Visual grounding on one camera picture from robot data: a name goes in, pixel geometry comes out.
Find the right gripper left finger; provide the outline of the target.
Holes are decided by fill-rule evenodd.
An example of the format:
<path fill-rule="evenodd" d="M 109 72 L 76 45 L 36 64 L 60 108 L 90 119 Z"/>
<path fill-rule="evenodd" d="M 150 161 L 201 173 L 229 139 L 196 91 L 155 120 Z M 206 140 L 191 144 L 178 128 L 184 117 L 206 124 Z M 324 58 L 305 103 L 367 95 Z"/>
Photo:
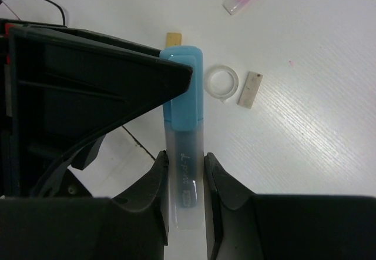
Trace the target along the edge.
<path fill-rule="evenodd" d="M 1 201 L 2 259 L 163 259 L 168 244 L 168 165 L 114 198 Z"/>

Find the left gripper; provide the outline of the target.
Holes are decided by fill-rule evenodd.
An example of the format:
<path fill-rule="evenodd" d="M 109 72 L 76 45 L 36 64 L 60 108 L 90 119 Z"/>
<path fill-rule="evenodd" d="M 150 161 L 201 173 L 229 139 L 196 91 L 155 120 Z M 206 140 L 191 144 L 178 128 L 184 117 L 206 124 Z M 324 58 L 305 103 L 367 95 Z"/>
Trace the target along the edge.
<path fill-rule="evenodd" d="M 84 29 L 1 19 L 1 194 L 54 195 L 112 130 L 186 92 L 193 70 Z"/>

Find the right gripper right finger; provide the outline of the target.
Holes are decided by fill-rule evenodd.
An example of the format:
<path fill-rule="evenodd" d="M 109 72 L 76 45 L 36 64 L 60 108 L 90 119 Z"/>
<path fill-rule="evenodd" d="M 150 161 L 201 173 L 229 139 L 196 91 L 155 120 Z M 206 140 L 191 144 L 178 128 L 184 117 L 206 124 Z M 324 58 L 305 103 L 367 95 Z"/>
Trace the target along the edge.
<path fill-rule="evenodd" d="M 256 194 L 204 158 L 209 259 L 374 259 L 375 198 Z"/>

